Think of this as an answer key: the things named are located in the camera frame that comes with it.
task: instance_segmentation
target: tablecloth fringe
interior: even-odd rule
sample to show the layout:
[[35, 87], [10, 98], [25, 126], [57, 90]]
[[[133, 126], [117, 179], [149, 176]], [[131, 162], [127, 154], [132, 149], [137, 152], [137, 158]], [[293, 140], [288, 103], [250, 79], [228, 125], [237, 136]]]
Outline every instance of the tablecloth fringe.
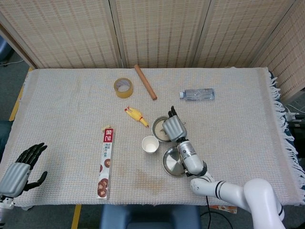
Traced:
[[283, 139], [285, 139], [284, 147], [288, 154], [288, 159], [289, 159], [289, 162], [293, 169], [293, 172], [295, 174], [295, 177], [297, 178], [297, 185], [300, 188], [300, 194], [302, 195], [301, 199], [303, 200], [303, 204], [305, 204], [305, 190], [302, 189], [303, 184], [305, 183], [305, 173], [304, 173], [304, 170], [302, 169], [302, 167], [298, 163], [298, 159], [296, 156], [298, 154], [298, 152], [295, 149], [295, 147], [290, 143], [290, 142], [293, 142], [295, 138], [293, 136], [289, 136], [285, 133], [285, 131], [289, 130], [288, 123], [286, 122], [286, 119], [285, 119], [285, 113], [286, 113], [285, 108], [283, 107], [282, 103], [280, 101], [278, 101], [280, 98], [280, 93], [279, 93], [280, 89], [276, 88], [276, 86], [275, 86], [275, 84], [277, 83], [276, 79], [277, 79], [277, 77], [272, 79], [271, 75], [270, 75], [271, 95], [274, 100], [273, 104], [275, 106], [276, 116], [277, 116], [277, 120], [278, 120], [277, 123], [281, 129], [281, 135], [282, 135]]

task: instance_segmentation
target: woven screen panel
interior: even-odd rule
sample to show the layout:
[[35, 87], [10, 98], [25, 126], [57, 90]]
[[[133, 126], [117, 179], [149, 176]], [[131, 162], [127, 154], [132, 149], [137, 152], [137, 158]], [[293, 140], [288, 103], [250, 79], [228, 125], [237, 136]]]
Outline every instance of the woven screen panel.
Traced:
[[216, 0], [194, 67], [247, 67], [290, 0]]
[[208, 2], [116, 0], [127, 67], [188, 67]]
[[103, 1], [2, 0], [0, 12], [38, 68], [117, 68]]
[[254, 66], [267, 66], [278, 77], [283, 101], [305, 87], [305, 1], [276, 28]]

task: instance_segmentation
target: bottle cap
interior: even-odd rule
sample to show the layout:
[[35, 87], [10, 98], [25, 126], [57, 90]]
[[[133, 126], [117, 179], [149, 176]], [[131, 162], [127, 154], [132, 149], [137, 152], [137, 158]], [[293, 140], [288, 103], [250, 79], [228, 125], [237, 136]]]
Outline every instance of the bottle cap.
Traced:
[[179, 93], [179, 97], [180, 97], [181, 99], [183, 99], [183, 98], [184, 98], [184, 92], [180, 92], [180, 93]]

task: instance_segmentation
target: white paper cup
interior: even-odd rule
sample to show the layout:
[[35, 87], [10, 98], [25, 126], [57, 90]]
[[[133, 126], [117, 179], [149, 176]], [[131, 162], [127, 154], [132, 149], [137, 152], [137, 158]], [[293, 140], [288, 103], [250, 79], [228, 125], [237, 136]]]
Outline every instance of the white paper cup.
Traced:
[[154, 136], [147, 136], [142, 140], [142, 148], [148, 154], [153, 154], [159, 148], [159, 141]]

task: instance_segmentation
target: plastic water bottle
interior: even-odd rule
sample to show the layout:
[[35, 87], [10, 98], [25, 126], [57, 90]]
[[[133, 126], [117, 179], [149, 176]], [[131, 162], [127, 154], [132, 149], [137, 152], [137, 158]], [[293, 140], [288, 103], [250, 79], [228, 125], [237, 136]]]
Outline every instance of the plastic water bottle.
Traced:
[[180, 92], [179, 97], [184, 100], [213, 100], [215, 98], [215, 92], [212, 88], [187, 89], [184, 92]]

